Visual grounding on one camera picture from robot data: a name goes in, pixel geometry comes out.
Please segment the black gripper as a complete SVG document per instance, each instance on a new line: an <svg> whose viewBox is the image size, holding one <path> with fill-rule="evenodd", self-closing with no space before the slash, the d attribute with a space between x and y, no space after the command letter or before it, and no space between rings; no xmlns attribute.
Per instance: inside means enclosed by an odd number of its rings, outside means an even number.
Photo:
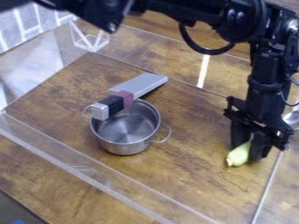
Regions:
<svg viewBox="0 0 299 224"><path fill-rule="evenodd" d="M227 111L241 111L261 125L275 127L286 110L286 99L290 95L290 87L281 89L254 89L247 91L247 99L242 100L234 96L227 98ZM238 148L251 140L249 162L257 162L267 157L273 148L271 140L262 131L255 131L251 138L250 126L242 122L233 121L230 126L231 147Z"/></svg>

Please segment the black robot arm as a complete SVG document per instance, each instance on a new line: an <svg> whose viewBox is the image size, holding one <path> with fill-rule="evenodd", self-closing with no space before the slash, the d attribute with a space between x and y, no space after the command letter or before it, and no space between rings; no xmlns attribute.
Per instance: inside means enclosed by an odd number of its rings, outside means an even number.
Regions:
<svg viewBox="0 0 299 224"><path fill-rule="evenodd" d="M299 68L299 17L266 0L0 0L0 11L30 2L69 11L109 33L129 15L147 11L178 21L182 38L202 54L219 55L238 43L250 44L251 74L247 98L229 97L231 145L250 144L249 160L267 157L273 148L289 149L295 130L283 120Z"/></svg>

